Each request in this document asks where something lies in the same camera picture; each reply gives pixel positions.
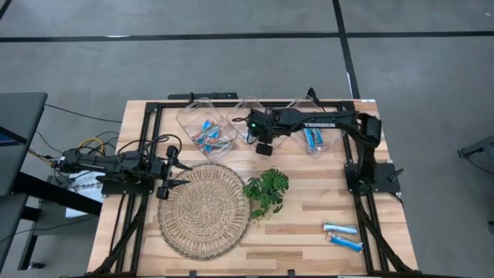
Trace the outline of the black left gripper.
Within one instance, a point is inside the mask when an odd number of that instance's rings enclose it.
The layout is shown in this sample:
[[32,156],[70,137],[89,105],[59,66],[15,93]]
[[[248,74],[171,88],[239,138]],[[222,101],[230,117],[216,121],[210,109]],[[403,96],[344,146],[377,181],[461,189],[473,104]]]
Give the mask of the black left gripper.
[[167,200],[169,191],[179,185],[190,183],[187,180],[177,180],[171,178],[171,167],[174,166],[181,170],[192,171],[192,168],[182,164],[178,160],[178,149],[175,146],[169,146],[166,151],[167,160],[153,156],[151,160],[150,176],[162,180],[161,186],[157,188],[156,197],[161,200]]

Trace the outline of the white and blue granola bar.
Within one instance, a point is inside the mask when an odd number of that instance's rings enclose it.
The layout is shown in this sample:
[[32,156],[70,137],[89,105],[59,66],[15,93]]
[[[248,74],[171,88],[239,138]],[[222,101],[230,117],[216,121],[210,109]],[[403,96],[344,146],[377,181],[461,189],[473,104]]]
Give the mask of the white and blue granola bar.
[[357,235],[358,229],[355,225],[341,225],[334,224],[328,221],[323,222],[323,231],[325,232],[337,232],[349,235]]

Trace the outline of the clear plastic bin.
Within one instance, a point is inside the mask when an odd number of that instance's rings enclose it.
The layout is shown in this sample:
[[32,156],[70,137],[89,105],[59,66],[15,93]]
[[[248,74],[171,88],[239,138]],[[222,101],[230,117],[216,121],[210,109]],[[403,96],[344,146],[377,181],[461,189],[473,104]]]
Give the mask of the clear plastic bin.
[[[320,107],[316,105],[316,103],[313,101],[311,97],[308,97],[306,99],[295,99],[292,101],[288,106],[288,108],[295,108],[301,112],[336,112],[337,108],[329,107]],[[342,140],[343,136],[345,133],[339,129],[326,129],[326,128],[317,128],[320,129],[320,132],[323,137],[324,145],[322,147],[317,147],[316,146],[316,151],[313,153],[309,153],[307,150],[307,143],[306,143],[306,137],[304,134],[304,129],[301,131],[297,131],[295,133],[291,133],[290,137],[310,156],[313,158],[318,158],[322,154],[327,153],[330,151],[332,148],[335,147],[335,145]]]
[[248,149],[246,154],[249,158],[254,160],[265,161],[268,158],[274,158],[275,154],[278,154],[281,150],[282,145],[286,142],[287,136],[274,137],[270,146],[272,147],[272,155],[266,156],[264,154],[258,154],[255,152],[256,147],[262,142],[259,142],[257,138],[249,133],[249,128],[247,123],[242,120],[235,122],[235,118],[246,118],[251,110],[258,110],[259,112],[265,113],[270,110],[272,105],[263,105],[255,97],[247,97],[240,100],[239,104],[236,104],[227,114],[226,119],[238,132],[238,143],[239,147],[245,147]]
[[[178,113],[177,120],[184,129],[185,133],[191,139],[194,146],[210,161],[219,160],[236,147],[235,141],[238,137],[238,132],[208,98],[194,100],[191,104],[187,105],[186,108]],[[207,120],[210,120],[212,125],[204,131],[204,138],[201,141],[193,141],[192,138],[201,131],[204,122]],[[208,135],[216,127],[221,129],[218,138],[209,139]],[[218,139],[231,140],[234,141],[234,143],[228,148],[213,147],[210,154],[204,154],[202,148],[206,144],[211,145],[214,140]]]

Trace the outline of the round woven placemat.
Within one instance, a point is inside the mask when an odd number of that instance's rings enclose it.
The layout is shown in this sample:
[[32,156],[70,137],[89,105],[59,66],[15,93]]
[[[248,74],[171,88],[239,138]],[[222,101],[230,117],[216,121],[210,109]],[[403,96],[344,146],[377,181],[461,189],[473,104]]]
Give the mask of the round woven placemat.
[[216,163],[197,164],[176,178],[187,183],[171,189],[157,207],[163,240],[179,255],[197,261],[216,259],[236,247],[252,211],[242,178]]

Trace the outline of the black power strip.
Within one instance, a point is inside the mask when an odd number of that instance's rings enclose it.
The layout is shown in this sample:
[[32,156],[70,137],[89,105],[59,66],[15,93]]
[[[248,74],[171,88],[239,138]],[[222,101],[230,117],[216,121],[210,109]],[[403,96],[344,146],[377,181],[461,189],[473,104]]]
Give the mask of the black power strip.
[[169,94],[167,96],[169,100],[198,100],[201,98],[208,98],[209,100],[237,100],[239,98],[237,93],[232,92],[212,92],[212,93],[183,93],[183,94]]

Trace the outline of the green plant in white pot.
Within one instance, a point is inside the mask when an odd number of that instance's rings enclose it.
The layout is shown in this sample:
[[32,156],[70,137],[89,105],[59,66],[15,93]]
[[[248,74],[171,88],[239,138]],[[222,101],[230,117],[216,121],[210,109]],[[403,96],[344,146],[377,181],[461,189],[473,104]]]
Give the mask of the green plant in white pot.
[[276,168],[265,170],[257,178],[250,178],[242,192],[252,203],[252,219],[260,220],[279,213],[288,190],[289,177]]

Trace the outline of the white paper sheet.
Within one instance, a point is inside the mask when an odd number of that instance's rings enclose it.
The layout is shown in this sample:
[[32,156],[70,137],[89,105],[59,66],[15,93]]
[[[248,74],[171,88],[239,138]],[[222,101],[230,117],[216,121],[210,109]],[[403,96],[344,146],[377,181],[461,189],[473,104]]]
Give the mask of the white paper sheet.
[[79,173],[70,174],[69,179],[72,183],[69,186],[69,190],[102,203],[103,184],[96,179],[96,177],[99,176],[104,176],[104,173],[95,171],[81,171]]

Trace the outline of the grey desk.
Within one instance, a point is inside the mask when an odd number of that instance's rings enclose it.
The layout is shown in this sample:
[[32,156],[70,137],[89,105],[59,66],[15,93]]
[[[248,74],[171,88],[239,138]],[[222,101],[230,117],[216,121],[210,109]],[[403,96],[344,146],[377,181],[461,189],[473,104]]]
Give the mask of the grey desk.
[[30,196],[98,216],[102,204],[21,171],[44,111],[47,94],[0,93],[0,272],[22,219],[36,222],[41,210]]

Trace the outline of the grey stand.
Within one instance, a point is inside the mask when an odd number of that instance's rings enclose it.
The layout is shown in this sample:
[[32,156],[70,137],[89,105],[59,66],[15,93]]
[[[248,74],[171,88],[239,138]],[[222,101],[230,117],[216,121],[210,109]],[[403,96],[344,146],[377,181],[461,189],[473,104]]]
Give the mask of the grey stand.
[[494,135],[486,137],[468,147],[459,148],[457,150],[460,158],[470,158],[474,154],[485,154],[488,158],[494,160]]

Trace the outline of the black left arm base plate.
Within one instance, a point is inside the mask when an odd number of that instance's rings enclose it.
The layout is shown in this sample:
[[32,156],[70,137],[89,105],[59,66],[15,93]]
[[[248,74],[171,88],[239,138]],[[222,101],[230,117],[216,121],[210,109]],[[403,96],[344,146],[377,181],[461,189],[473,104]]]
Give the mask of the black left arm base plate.
[[153,178],[120,180],[106,175],[97,176],[96,180],[102,183],[101,193],[104,195],[146,195],[153,192],[155,183]]

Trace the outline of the black aluminium table frame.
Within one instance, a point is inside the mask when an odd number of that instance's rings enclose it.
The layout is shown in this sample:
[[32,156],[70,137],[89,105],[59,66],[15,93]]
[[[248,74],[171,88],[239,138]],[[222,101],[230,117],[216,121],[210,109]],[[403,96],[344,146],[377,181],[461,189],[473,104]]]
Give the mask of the black aluminium table frame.
[[[121,147],[140,136],[147,103],[165,105],[161,116],[161,133],[181,137],[183,148],[179,160],[188,166],[206,162],[206,157],[176,120],[188,105],[178,100],[130,100],[123,115],[117,146]],[[249,226],[240,243],[225,255],[208,261],[184,258],[162,238],[157,217],[159,201],[155,193],[149,197],[147,214],[142,228],[142,240],[137,264],[137,276],[187,276],[196,271],[202,276],[359,276],[367,274],[371,266],[381,269],[377,242],[367,230],[369,247],[361,253],[326,241],[324,220],[335,224],[354,224],[359,228],[355,198],[347,190],[344,165],[357,160],[357,147],[349,136],[337,142],[328,152],[315,158],[292,140],[286,139],[273,155],[256,154],[241,141],[238,149],[223,156],[218,163],[238,173],[241,178],[260,175],[265,169],[278,168],[289,176],[289,191],[283,197],[283,208],[267,220]],[[388,193],[375,192],[374,207],[381,234],[399,259],[412,270],[417,270],[402,204]],[[120,195],[106,197],[94,239],[87,271],[99,267],[109,255]]]

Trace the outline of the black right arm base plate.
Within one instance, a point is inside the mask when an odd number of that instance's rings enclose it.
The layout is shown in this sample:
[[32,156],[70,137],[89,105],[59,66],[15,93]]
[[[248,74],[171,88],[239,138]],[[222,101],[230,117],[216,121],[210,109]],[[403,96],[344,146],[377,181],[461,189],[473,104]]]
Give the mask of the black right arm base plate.
[[367,194],[369,192],[398,193],[401,191],[398,176],[403,171],[403,168],[396,169],[394,164],[377,164],[374,176],[375,182],[365,184],[358,178],[357,164],[346,164],[344,166],[348,191],[357,194]]

